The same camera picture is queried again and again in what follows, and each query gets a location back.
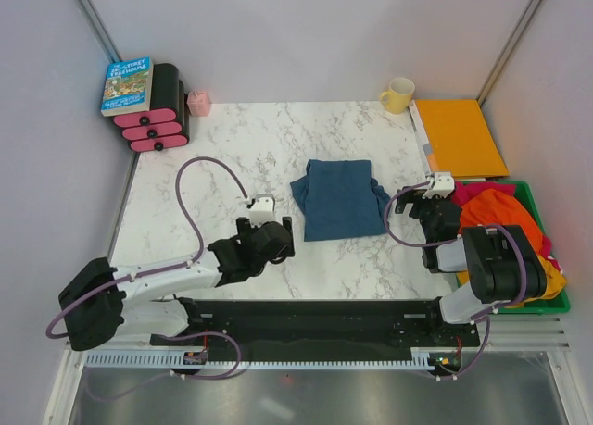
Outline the blue t shirt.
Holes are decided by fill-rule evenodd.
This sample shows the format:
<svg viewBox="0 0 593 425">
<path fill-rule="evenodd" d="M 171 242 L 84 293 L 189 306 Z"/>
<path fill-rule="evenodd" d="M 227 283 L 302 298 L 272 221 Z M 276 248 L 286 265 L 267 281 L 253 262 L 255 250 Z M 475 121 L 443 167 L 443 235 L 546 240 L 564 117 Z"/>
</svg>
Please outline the blue t shirt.
<svg viewBox="0 0 593 425">
<path fill-rule="evenodd" d="M 372 176 L 369 159 L 311 159 L 306 174 L 290 187 L 304 216 L 306 242 L 385 234 L 383 214 L 390 195 Z"/>
</svg>

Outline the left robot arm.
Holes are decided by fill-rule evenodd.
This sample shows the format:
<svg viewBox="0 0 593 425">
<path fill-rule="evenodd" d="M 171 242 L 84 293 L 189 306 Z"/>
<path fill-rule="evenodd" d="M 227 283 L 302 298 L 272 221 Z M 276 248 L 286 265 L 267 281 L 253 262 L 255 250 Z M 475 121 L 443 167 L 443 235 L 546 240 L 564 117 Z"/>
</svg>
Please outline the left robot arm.
<svg viewBox="0 0 593 425">
<path fill-rule="evenodd" d="M 195 344 L 203 322 L 177 294 L 242 283 L 295 255 L 291 218 L 259 227 L 236 221 L 237 233 L 210 244 L 199 258 L 187 256 L 136 267 L 89 261 L 61 291 L 58 302 L 75 351 L 88 351 L 116 336 L 162 334 Z"/>
</svg>

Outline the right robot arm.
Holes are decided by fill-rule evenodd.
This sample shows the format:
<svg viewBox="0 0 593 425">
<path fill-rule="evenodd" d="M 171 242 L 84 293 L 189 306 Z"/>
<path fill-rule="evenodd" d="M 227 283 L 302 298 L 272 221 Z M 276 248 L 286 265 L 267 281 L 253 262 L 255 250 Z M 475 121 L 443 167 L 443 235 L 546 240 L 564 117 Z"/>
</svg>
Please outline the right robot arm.
<svg viewBox="0 0 593 425">
<path fill-rule="evenodd" d="M 548 287 L 546 272 L 519 225 L 489 223 L 461 226 L 461 207 L 426 182 L 406 186 L 386 204 L 384 225 L 392 213 L 411 205 L 425 242 L 413 244 L 387 233 L 399 244 L 422 250 L 423 265 L 432 273 L 467 272 L 468 281 L 439 298 L 436 313 L 424 322 L 426 338 L 447 344 L 458 324 L 476 323 L 507 306 L 539 297 Z"/>
</svg>

